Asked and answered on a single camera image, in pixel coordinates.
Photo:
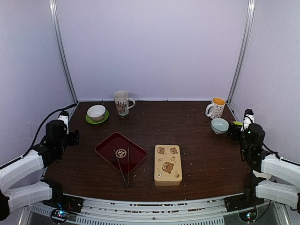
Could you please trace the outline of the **beige chocolate tin box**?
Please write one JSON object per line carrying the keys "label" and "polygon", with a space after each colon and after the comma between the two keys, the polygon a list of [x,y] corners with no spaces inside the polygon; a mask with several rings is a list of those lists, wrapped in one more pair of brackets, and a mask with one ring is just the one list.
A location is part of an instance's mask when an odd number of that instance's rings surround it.
{"label": "beige chocolate tin box", "polygon": [[172,180],[172,181],[154,181],[155,186],[179,186],[181,180]]}

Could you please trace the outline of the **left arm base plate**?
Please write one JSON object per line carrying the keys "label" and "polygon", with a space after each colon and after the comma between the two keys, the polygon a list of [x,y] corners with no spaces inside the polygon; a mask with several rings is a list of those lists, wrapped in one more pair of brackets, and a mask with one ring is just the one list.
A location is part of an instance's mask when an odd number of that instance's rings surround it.
{"label": "left arm base plate", "polygon": [[83,207],[83,198],[74,197],[70,195],[63,195],[60,198],[52,198],[50,200],[42,201],[44,205],[53,208],[61,209],[66,212],[80,213]]}

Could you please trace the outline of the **dark red lacquer tray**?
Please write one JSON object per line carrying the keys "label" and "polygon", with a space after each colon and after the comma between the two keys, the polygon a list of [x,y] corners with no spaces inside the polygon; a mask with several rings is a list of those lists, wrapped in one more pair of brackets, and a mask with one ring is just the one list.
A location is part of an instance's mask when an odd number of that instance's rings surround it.
{"label": "dark red lacquer tray", "polygon": [[146,150],[120,133],[109,135],[95,152],[122,174],[131,173],[148,156]]}

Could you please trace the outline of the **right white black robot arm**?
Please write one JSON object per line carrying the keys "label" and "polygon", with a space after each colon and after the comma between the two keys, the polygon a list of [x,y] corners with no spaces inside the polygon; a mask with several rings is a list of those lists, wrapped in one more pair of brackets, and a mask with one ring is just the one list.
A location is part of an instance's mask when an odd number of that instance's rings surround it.
{"label": "right white black robot arm", "polygon": [[275,201],[300,210],[300,165],[280,157],[264,144],[265,131],[244,122],[240,132],[240,154],[254,173],[241,195],[224,199],[226,210],[236,211]]}

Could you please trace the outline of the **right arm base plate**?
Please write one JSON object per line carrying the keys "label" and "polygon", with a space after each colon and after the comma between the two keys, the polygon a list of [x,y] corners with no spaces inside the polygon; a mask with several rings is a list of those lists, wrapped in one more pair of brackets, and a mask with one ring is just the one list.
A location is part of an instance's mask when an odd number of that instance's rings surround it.
{"label": "right arm base plate", "polygon": [[227,212],[232,212],[263,204],[264,199],[256,196],[246,197],[244,194],[240,194],[224,198],[224,203]]}

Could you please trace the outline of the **beige illustrated tin lid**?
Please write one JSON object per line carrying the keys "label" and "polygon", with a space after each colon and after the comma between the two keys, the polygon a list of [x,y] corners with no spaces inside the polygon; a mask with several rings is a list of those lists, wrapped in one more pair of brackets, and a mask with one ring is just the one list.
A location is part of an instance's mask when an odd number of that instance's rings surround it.
{"label": "beige illustrated tin lid", "polygon": [[154,181],[182,181],[180,147],[178,145],[155,146]]}

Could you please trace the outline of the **black tongs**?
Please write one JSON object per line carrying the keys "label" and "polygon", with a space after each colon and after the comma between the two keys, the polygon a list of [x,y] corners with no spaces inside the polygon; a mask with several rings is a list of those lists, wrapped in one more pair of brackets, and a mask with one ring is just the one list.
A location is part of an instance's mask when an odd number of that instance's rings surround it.
{"label": "black tongs", "polygon": [[114,156],[117,160],[119,171],[121,172],[125,186],[129,187],[129,174],[130,174],[130,147],[129,140],[127,140],[127,149],[126,148],[115,148],[114,141],[112,141],[112,147]]}

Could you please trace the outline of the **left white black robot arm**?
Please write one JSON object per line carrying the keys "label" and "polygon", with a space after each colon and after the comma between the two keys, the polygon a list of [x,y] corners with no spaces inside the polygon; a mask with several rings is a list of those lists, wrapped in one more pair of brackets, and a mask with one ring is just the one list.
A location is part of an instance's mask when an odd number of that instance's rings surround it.
{"label": "left white black robot arm", "polygon": [[62,159],[68,146],[79,144],[79,130],[70,132],[62,120],[52,120],[45,127],[45,136],[39,144],[29,148],[24,155],[0,167],[0,219],[5,220],[13,211],[33,203],[46,201],[62,209],[70,204],[63,194],[63,186],[43,179],[33,185],[12,188],[26,176],[47,168]]}

